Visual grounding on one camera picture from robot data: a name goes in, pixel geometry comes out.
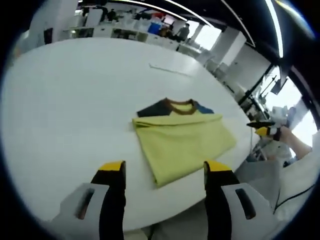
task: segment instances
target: human arm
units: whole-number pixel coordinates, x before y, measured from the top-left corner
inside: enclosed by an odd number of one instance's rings
[[[312,148],[297,138],[289,128],[282,126],[280,130],[280,142],[287,144],[294,151],[298,160],[312,151]]]

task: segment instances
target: desk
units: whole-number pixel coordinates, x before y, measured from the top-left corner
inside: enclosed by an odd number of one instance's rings
[[[154,59],[185,74],[151,68]],[[125,231],[202,200],[203,170],[156,189],[132,127],[138,110],[165,97],[192,98],[223,114],[237,145],[217,160],[233,170],[259,140],[225,88],[179,52],[97,37],[48,44],[18,58],[3,82],[1,138],[9,174],[30,211],[52,219],[68,194],[115,160],[126,160]]]

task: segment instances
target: dark blue sleeve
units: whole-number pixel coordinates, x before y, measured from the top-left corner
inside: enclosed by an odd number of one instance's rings
[[[210,108],[200,105],[198,102],[196,103],[196,109],[198,109],[202,114],[214,114],[214,111],[212,111]]]

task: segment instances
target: brown collar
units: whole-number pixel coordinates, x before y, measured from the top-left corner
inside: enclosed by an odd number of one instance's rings
[[[173,100],[170,100],[169,98],[165,98],[165,99],[163,99],[163,102],[165,103],[167,108],[169,108],[170,110],[172,110],[175,113],[180,114],[180,115],[192,115],[197,110],[197,104],[196,104],[197,102],[194,101],[193,99],[190,99],[188,101],[173,101]],[[191,104],[192,108],[189,111],[182,111],[182,110],[177,109],[174,106],[172,106],[172,104],[176,104],[176,105],[188,105],[188,104]]]

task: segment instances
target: round table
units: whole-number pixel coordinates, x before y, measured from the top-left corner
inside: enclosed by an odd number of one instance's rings
[[[232,96],[179,52],[124,39],[80,38],[18,58],[3,83],[1,138],[8,171],[30,212],[52,219],[68,194],[116,160],[126,161],[125,231],[173,217],[202,200],[203,170],[156,188],[133,129],[137,111],[166,97],[194,99],[223,114],[237,145],[217,160],[233,170],[258,142]]]

